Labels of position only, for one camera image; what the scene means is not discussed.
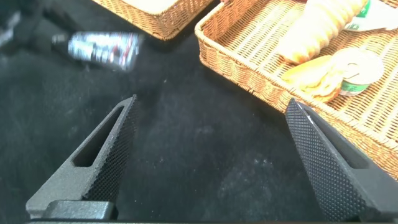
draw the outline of black carpet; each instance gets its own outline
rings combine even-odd
[[[132,30],[89,0],[60,2],[87,29]],[[133,94],[143,114],[120,219],[322,219],[284,115],[204,67],[192,30],[169,51],[147,39],[128,74],[28,51],[0,60],[1,223],[27,220],[26,201]]]

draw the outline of food packaging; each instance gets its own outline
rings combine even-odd
[[[373,52],[347,48],[334,54],[332,60],[336,72],[343,76],[340,95],[356,96],[378,81],[383,73],[382,60]]]
[[[345,26],[345,30],[356,32],[396,28],[398,28],[398,10],[380,0],[369,0],[361,12]]]

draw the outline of food item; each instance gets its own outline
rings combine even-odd
[[[314,99],[327,103],[338,96],[343,81],[341,74],[334,72],[331,58],[326,55],[298,65],[285,72],[282,79]]]
[[[369,0],[352,22],[345,26],[345,30],[358,32],[396,28],[398,28],[398,10],[380,0]]]
[[[282,38],[278,51],[286,61],[300,64],[319,54],[368,0],[308,0],[303,14]]]
[[[362,93],[370,84],[378,81],[384,73],[381,58],[368,50],[342,49],[334,54],[331,61],[335,71],[343,76],[340,91],[340,95],[343,96],[355,96]]]

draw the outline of spray can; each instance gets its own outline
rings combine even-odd
[[[135,33],[77,32],[70,37],[56,35],[53,44],[67,43],[67,52],[75,60],[130,71],[142,40],[142,36]]]

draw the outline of textured gripper pad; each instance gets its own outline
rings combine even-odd
[[[123,125],[120,130],[111,135],[114,141],[90,188],[83,194],[83,200],[116,202],[124,168],[132,150],[132,140],[136,131],[137,104],[135,100],[128,106],[128,112],[121,120]]]
[[[356,218],[367,206],[336,155],[327,148],[308,114],[294,101],[290,101],[286,120],[315,191],[318,203],[328,221]]]

